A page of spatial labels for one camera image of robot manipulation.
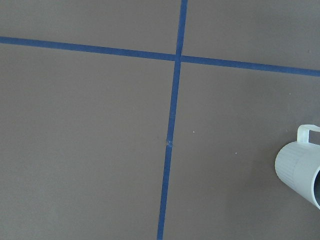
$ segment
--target floor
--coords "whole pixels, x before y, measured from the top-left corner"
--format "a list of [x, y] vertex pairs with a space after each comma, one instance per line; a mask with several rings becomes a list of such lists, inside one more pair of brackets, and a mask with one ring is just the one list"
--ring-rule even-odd
[[0, 5], [0, 239], [319, 238], [319, 0]]

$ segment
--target white mug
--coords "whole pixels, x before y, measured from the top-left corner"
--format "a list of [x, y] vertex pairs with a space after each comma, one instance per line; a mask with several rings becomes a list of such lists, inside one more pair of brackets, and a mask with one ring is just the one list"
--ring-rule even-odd
[[297, 141], [285, 145], [275, 159], [279, 179], [320, 209], [320, 145], [309, 142], [309, 131], [320, 132], [315, 125], [301, 125]]

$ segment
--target blue line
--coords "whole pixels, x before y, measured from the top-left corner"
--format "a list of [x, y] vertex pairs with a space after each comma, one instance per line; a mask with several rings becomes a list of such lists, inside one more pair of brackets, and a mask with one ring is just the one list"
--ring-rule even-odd
[[128, 57], [136, 57], [136, 58], [144, 58], [144, 59], [157, 59], [157, 60], [167, 60], [167, 61], [174, 61], [176, 59], [176, 56], [174, 54], [168, 54], [168, 53], [128, 50], [128, 49], [121, 49], [121, 48], [81, 45], [81, 44], [55, 42], [55, 41], [42, 41], [42, 40], [33, 40], [33, 39], [24, 39], [24, 38], [15, 38], [15, 37], [6, 37], [6, 36], [0, 36], [0, 43], [49, 48], [49, 49], [62, 49], [62, 50], [70, 50], [70, 51], [97, 53], [97, 54], [110, 54], [110, 55], [128, 56]]
[[197, 56], [181, 56], [181, 62], [320, 77], [320, 70], [312, 70], [289, 66], [276, 66], [243, 61], [222, 60]]
[[174, 130], [175, 130], [178, 91], [179, 91], [181, 55], [182, 55], [182, 49], [184, 45], [185, 26], [186, 26], [186, 17], [187, 17], [187, 5], [188, 5], [188, 0], [181, 0], [178, 35], [177, 35], [176, 50], [175, 50], [168, 132], [166, 137], [167, 145], [165, 148], [165, 157], [164, 157], [160, 213], [159, 213], [158, 231], [156, 236], [157, 240], [162, 240], [164, 236], [171, 156], [172, 156], [172, 147], [173, 147], [173, 140], [174, 140]]

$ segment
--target mug opening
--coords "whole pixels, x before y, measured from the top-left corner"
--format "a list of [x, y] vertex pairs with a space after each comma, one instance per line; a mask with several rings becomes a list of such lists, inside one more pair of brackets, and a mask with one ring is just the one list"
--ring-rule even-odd
[[314, 197], [318, 205], [320, 205], [320, 171], [316, 174], [313, 186]]

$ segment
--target white handle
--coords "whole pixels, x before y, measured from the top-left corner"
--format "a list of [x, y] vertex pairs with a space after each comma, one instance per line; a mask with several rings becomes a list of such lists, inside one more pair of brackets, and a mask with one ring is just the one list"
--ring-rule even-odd
[[309, 143], [309, 131], [320, 132], [320, 127], [316, 125], [306, 124], [298, 128], [296, 141], [298, 143]]

